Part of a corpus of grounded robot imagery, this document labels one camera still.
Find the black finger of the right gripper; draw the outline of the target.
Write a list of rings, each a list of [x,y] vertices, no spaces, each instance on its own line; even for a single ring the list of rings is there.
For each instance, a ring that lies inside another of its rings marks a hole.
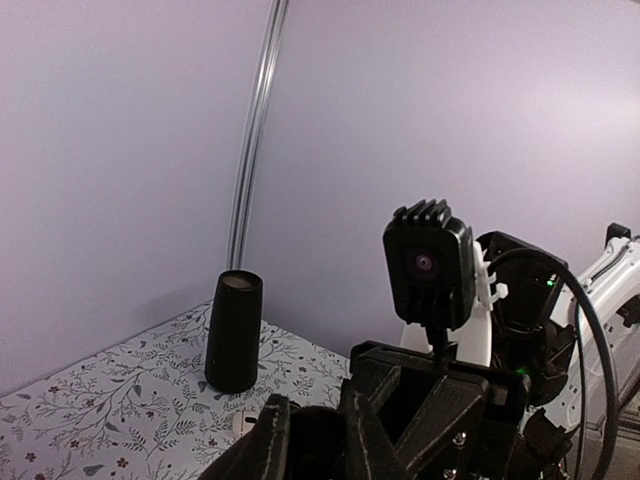
[[[462,479],[478,438],[489,384],[476,375],[439,379],[396,442],[412,479]]]

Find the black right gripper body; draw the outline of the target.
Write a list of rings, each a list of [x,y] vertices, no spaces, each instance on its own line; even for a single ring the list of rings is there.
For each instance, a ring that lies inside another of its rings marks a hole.
[[[354,346],[342,384],[348,473],[505,473],[527,376],[436,360],[374,341]]]

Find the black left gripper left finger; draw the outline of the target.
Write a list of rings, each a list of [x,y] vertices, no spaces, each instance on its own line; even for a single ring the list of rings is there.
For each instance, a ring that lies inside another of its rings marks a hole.
[[[199,479],[283,479],[290,426],[289,399],[272,394],[260,411],[252,430],[212,462],[199,475]]]

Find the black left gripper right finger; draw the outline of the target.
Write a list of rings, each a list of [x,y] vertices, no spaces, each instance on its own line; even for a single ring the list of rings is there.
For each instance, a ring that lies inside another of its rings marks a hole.
[[[344,479],[410,479],[367,397],[347,387],[341,396],[345,418]]]

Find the black oval charging case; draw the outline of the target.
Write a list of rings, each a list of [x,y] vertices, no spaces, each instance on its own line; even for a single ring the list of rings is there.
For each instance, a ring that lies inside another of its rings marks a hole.
[[[286,479],[342,479],[346,420],[335,409],[308,406],[291,414]]]

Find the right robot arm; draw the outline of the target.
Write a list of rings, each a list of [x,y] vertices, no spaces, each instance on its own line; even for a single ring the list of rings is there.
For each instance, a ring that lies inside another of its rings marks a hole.
[[[384,230],[394,308],[423,347],[365,342],[351,353],[340,413],[345,479],[562,479],[585,445],[598,371],[603,444],[613,457],[618,364],[637,370],[639,265],[634,238],[608,231],[583,277],[500,232],[471,229],[432,204]]]

